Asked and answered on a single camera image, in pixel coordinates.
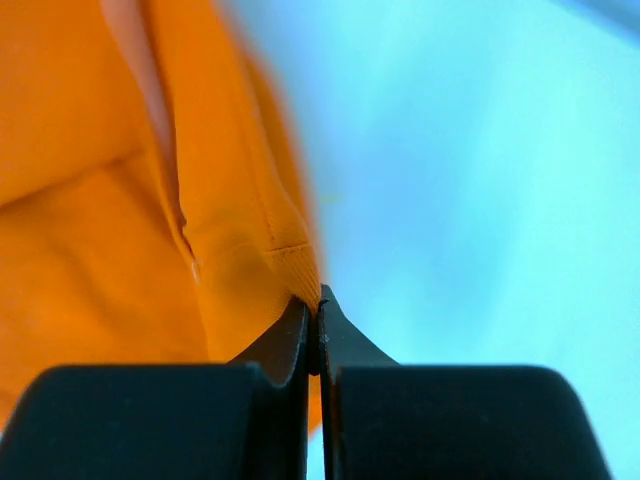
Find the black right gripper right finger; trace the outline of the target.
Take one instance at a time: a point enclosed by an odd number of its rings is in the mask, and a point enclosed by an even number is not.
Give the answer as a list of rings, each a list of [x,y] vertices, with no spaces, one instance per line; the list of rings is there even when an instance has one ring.
[[[607,479],[579,396],[539,366],[402,365],[344,315],[318,312],[329,479]]]

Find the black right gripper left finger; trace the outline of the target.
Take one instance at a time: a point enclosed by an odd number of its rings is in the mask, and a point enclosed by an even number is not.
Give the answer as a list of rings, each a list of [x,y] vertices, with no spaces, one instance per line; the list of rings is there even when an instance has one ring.
[[[309,312],[226,364],[65,365],[25,390],[1,439],[5,479],[301,479]]]

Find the orange trousers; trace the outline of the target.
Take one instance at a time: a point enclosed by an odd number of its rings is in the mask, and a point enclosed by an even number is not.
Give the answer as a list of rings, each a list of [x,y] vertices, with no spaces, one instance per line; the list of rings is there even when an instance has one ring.
[[[1,416],[63,364],[222,363],[321,276],[268,76],[216,1],[1,5]]]

